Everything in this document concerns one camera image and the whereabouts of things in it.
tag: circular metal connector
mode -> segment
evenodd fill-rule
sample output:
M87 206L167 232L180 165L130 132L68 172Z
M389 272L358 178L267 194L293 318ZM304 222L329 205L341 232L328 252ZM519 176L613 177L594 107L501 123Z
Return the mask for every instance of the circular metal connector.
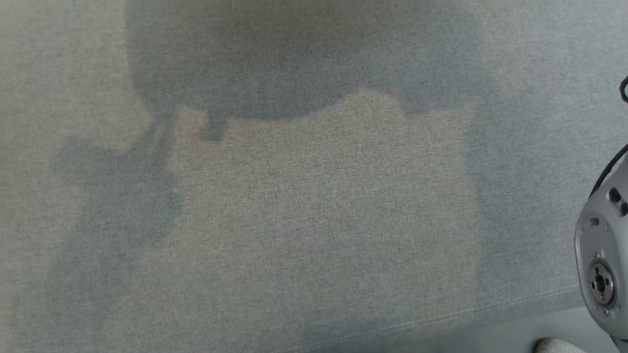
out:
M614 304L617 288L613 280L613 272L601 261L596 261L589 269L589 290L593 299L605 307Z

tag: white stitching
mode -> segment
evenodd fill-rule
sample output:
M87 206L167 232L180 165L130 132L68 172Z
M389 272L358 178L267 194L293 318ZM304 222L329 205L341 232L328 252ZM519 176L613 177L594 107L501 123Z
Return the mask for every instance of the white stitching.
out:
M276 351L273 351L271 353L289 352L291 350L308 351L308 350L310 350L310 349L312 349L314 347L329 345L331 342L335 342L335 341L339 341L337 343L348 342L350 340L356 339L357 337L360 337L360 336L363 336L363 335L367 335L367 334L371 334L373 332L382 332L382 331L388 330L387 331L387 333L388 333L388 332L394 332L396 330L400 330L399 328L403 327L403 326L408 326L407 328L418 327L418 326L422 325L423 322L427 322L427 321L430 321L430 323L433 323L433 322L439 322L439 321L442 322L442 321L447 321L447 320L453 320L454 318L457 318L457 317L470 315L471 312L493 310L493 309L487 309L487 310L484 310L484 309L485 308L489 308L489 307L498 307L498 306L501 306L501 305L503 305L505 303L510 303L510 304L504 305L504 307L507 307L509 305L514 305L516 303L511 303L512 301L522 300L522 299L525 299L525 298L529 298L531 296L543 296L545 294L552 293L552 294L546 295L546 296L551 296L551 295L558 295L558 294L568 293L569 291L562 291L562 292L559 292L559 291L567 289L567 288L577 287L577 286L579 286L579 285L575 284L575 285L571 285L571 286L565 286L565 287L556 288L556 289L553 289L553 290L542 291L542 292L539 292L539 293L528 294L528 295L520 296L520 297L517 297L517 298L500 301L498 303L493 303L493 304L490 304L490 305L482 305L481 307L475 307L475 308L471 308L471 309L461 310L459 312L453 312L453 313L449 313L449 314L445 314L445 315L439 315L439 316L435 316L435 317L428 317L428 318L424 318L424 319L421 319L421 320L415 320L415 321L410 321L410 322L398 323L396 325L391 325L391 326L386 326L386 327L382 327L382 328L379 328L379 329L359 332L357 334L346 335L346 336L343 336L343 337L338 337L336 339L329 339L329 340L324 340L324 341L316 342L316 343L312 343L312 344L299 345L297 347L292 347L292 348L288 348L288 349L276 350Z

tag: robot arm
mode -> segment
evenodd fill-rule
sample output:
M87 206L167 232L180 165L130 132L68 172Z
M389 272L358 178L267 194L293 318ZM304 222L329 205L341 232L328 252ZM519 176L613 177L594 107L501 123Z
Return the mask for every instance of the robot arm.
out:
M628 77L620 86L622 99ZM575 250L580 291L598 325L628 353L628 158L624 146L604 169L580 212Z

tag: stitched seam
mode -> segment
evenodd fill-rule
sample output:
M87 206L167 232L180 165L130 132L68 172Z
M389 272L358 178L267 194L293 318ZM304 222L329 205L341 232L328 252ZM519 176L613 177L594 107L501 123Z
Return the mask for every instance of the stitched seam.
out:
M453 319L458 318L458 317L471 315L471 314L473 314L475 312L486 312L486 311L495 310L495 309L502 308L502 307L507 307L509 305L515 305L515 304L518 304L518 303L525 303L526 301L530 301L530 300L535 299L535 298L530 298L532 296L534 296L534 297L539 296L540 298L544 298L544 297L547 297L547 296L568 293L569 290L566 290L566 291L561 291L561 290L565 290L567 288L574 288L574 287L577 287L577 286L579 286L579 285L575 284L575 285L571 285L571 286L565 286L565 287L556 288L554 290L548 290L548 291L542 291L542 292L539 292L539 293L528 294L528 295L520 296L520 297L517 297L517 298L500 301L498 303L493 303L493 304L489 304L489 305L482 305L481 307L475 307L475 308L471 308L471 309L460 310L458 312L453 312L453 313L449 313L449 314L445 314L445 315L439 315L439 316L434 316L434 317L428 317L428 318L424 318L424 319L421 319L421 320L415 320L415 321L410 321L410 322L398 323L396 325L391 325L391 326L381 327L379 329L359 332L357 334L346 335L346 336L338 337L338 338L335 338L335 339L324 340L324 341L316 342L316 343L312 343L312 344L299 345L297 347L292 347L292 348L288 348L288 349L275 350L275 351L273 351L271 353L283 353L283 352L290 352L292 350L307 351L307 350L313 349L315 347L319 347L319 346L320 347L324 347L326 345L330 345L332 342L334 344L335 343L347 342L347 341L356 339L356 338L358 338L360 336L371 334L371 333L374 333L374 332L384 332L385 331L386 333L389 333L389 332L394 332L394 331L397 331L397 330L409 329L409 328L412 328L412 327L418 327L418 326L421 326L421 325L424 325L424 324L427 324L427 323L444 322L444 321L447 321L447 320L453 320Z

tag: black cable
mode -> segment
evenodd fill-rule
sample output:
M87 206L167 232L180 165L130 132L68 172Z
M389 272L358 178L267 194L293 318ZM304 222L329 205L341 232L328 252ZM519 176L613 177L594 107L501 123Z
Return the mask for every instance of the black cable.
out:
M626 103L628 103L628 95L626 95L627 85L628 85L628 76L619 85L619 92L622 95L622 99ZM604 168L604 171L602 172L602 174L600 174L600 177L597 178L597 181L595 182L595 185L593 186L593 190L591 190L591 194L589 195L589 198L591 198L591 196L593 196L593 194L597 191L597 189L599 189L602 186L602 183L604 182L606 177L609 175L610 171L613 170L613 167L615 166L617 161L619 161L623 157L623 155L626 154L627 151L628 151L628 144L625 145L622 149L620 149L619 152L617 152L617 154L613 157L613 159L610 160L608 165L606 165L606 168Z

